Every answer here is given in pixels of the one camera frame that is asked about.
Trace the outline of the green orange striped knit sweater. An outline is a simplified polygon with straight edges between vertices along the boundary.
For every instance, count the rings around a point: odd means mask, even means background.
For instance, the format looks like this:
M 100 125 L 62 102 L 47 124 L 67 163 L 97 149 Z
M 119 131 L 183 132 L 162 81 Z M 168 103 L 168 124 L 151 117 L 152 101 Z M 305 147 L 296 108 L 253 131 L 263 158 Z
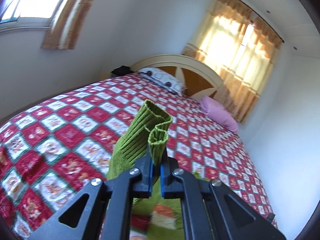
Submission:
M 155 168 L 159 168 L 171 123 L 172 117 L 166 111 L 145 100 L 126 133 L 116 142 L 107 179 L 115 179 L 133 168 L 135 161 L 143 157 L 147 149 Z M 184 239 L 180 201 L 161 197 L 159 176 L 153 179 L 150 198 L 133 200 L 132 213 L 151 218 L 146 230 L 148 239 Z

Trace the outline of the red patchwork teddy bear quilt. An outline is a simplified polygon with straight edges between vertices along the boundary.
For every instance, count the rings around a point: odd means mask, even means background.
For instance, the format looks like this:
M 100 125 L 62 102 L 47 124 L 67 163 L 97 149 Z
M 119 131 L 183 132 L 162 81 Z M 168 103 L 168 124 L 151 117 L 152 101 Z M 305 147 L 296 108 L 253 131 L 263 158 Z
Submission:
M 138 74 L 48 99 L 1 126 L 1 218 L 27 239 L 93 178 L 105 178 L 118 139 L 145 100 L 172 117 L 167 153 L 199 178 L 220 179 L 262 216 L 272 213 L 239 136 L 200 104 Z

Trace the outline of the pink pillow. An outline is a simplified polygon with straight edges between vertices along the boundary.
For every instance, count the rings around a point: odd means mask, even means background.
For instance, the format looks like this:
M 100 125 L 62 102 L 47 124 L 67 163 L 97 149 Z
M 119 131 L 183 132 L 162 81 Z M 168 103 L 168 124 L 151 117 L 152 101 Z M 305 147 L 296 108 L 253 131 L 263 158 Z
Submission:
M 202 111 L 214 122 L 233 133 L 238 132 L 238 124 L 221 103 L 204 96 L 200 101 Z

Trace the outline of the cream and brown wooden headboard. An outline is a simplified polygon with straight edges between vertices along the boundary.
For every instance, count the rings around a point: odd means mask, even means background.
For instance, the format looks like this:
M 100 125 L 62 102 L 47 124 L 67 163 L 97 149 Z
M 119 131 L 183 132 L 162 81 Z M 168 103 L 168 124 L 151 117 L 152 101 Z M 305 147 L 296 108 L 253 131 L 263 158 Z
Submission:
M 144 67 L 155 67 L 173 75 L 185 86 L 185 94 L 200 101 L 204 96 L 217 98 L 226 87 L 219 75 L 203 62 L 185 55 L 161 54 L 143 59 L 131 66 L 136 72 Z

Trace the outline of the white car print pillow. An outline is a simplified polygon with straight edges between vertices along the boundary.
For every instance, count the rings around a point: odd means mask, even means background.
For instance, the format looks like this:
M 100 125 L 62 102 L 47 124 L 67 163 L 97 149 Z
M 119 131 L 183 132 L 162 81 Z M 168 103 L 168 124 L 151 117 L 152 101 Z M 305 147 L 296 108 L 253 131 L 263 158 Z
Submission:
M 184 84 L 171 74 L 155 67 L 144 67 L 137 71 L 142 77 L 154 82 L 166 90 L 182 96 Z

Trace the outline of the black item beside bed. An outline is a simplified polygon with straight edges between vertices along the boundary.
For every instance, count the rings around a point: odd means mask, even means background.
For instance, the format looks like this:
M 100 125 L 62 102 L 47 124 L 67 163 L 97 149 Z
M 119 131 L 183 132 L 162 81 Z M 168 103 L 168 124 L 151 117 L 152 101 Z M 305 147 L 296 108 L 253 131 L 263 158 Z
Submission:
M 110 77 L 125 76 L 132 73 L 134 73 L 134 71 L 132 71 L 129 66 L 121 66 L 112 70 Z

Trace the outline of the yellow curtain behind headboard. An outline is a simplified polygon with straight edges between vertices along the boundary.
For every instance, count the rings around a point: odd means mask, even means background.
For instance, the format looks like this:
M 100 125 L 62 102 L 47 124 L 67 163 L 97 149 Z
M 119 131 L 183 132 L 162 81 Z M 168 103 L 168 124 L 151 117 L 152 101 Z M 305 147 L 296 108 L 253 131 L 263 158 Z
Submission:
M 214 70 L 223 81 L 214 95 L 244 124 L 258 102 L 283 40 L 241 0 L 212 0 L 182 54 Z

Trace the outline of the yellow curtain at side window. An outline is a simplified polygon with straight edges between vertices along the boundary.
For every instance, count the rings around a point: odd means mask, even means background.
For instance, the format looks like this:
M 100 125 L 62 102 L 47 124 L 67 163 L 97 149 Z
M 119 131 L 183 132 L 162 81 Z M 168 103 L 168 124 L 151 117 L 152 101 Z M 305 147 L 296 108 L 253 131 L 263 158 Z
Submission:
M 41 48 L 73 50 L 93 2 L 94 0 L 63 0 L 54 14 Z

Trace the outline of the sliding side window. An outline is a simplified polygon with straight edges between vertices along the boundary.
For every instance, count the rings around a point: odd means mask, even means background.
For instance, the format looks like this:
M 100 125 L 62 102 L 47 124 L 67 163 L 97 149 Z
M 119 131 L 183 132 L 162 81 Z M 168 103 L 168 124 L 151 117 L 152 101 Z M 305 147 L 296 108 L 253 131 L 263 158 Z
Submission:
M 1 15 L 1 32 L 47 29 L 63 0 L 13 0 Z

